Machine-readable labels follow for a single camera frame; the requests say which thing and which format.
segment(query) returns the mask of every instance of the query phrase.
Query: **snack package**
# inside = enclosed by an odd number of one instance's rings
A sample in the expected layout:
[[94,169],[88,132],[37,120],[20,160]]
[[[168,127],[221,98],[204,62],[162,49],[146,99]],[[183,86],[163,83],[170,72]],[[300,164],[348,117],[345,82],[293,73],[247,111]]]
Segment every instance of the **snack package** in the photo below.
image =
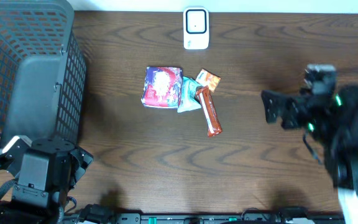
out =
[[222,127],[216,116],[215,106],[209,88],[206,86],[198,90],[196,96],[200,100],[208,124],[208,137],[222,133]]
[[182,74],[175,67],[147,67],[142,103],[146,107],[178,108]]
[[202,69],[200,74],[198,74],[196,81],[202,86],[208,86],[209,90],[215,92],[215,89],[221,81],[221,78],[212,73],[209,73],[205,69]]
[[200,109],[201,105],[196,101],[195,96],[197,87],[201,85],[192,78],[183,77],[183,84],[181,86],[181,99],[178,113]]

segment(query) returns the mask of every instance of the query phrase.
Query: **basket bottom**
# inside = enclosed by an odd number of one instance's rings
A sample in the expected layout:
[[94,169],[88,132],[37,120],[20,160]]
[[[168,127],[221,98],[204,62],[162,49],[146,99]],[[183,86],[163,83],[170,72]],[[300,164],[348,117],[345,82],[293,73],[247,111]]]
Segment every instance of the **basket bottom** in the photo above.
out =
[[34,140],[53,134],[60,96],[55,86],[60,59],[60,56],[32,56],[20,64],[1,146],[15,135]]

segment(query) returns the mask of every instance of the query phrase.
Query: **white barcode scanner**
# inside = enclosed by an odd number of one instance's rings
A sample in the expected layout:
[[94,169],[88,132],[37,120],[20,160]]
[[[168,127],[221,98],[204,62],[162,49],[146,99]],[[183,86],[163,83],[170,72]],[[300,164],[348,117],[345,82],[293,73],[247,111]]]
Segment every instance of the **white barcode scanner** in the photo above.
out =
[[206,49],[209,44],[209,15],[203,7],[183,12],[183,46],[189,50]]

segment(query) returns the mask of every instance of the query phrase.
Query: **purple package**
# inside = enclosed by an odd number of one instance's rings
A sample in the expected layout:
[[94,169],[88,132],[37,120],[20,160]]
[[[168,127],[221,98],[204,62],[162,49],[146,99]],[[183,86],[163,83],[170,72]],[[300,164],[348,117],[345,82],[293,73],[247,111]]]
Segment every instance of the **purple package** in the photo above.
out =
[[143,105],[154,108],[178,108],[182,80],[181,68],[147,67]]

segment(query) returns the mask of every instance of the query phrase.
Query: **brown wrapper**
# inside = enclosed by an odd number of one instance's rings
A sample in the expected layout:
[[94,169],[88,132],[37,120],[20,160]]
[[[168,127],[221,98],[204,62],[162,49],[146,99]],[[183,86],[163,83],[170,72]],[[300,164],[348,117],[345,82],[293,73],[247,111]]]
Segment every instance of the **brown wrapper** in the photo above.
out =
[[198,90],[196,92],[196,96],[198,97],[205,114],[208,125],[208,137],[216,136],[222,133],[222,127],[218,121],[218,117],[216,116],[214,102],[212,101],[208,86]]

